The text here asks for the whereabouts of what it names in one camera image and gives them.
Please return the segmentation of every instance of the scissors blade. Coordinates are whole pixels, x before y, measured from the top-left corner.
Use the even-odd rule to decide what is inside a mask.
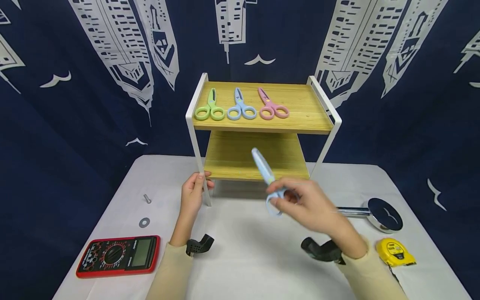
[[[210,93],[208,94],[208,103],[210,102],[216,102],[216,91],[215,88],[212,88],[210,90]]]
[[[241,94],[240,88],[235,88],[235,102],[243,102],[243,95]]]
[[[258,151],[257,148],[252,149],[252,156],[255,164],[257,165],[260,174],[262,175],[266,184],[270,184],[275,181],[275,176],[273,175],[273,171],[268,165],[267,161],[263,157],[263,155]]]
[[[267,93],[262,89],[261,87],[258,88],[258,94],[260,95],[260,98],[262,99],[270,99],[270,97],[267,95]]]

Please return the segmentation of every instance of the yellow tape measure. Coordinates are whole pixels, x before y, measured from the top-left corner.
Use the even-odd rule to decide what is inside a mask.
[[[395,239],[379,240],[376,248],[380,258],[391,267],[417,264],[415,257],[408,253],[405,246]]]

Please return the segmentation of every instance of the green scissors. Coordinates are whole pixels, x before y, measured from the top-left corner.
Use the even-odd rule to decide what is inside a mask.
[[[214,119],[215,121],[220,121],[221,119],[223,119],[225,117],[225,110],[215,105],[215,103],[216,103],[216,91],[214,88],[212,88],[210,90],[210,93],[208,94],[208,101],[207,101],[208,106],[202,106],[200,108],[197,108],[195,110],[195,118],[199,121],[206,120],[208,116],[211,116],[212,119]],[[199,115],[200,112],[205,112],[205,114],[200,116]],[[221,112],[222,115],[216,116],[215,115],[216,112]]]

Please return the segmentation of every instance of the lower shelf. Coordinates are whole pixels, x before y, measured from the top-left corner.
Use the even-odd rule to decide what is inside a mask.
[[[212,131],[204,169],[210,179],[263,180],[252,158],[256,147],[272,168],[275,178],[310,177],[295,133]]]

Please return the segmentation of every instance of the person's left hand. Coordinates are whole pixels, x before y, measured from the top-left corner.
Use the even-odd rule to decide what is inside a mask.
[[[193,173],[187,181],[181,186],[180,215],[196,218],[200,207],[202,206],[202,192],[205,176],[210,176],[211,172],[205,171],[205,175],[198,172]],[[209,190],[213,189],[215,184],[207,180]]]

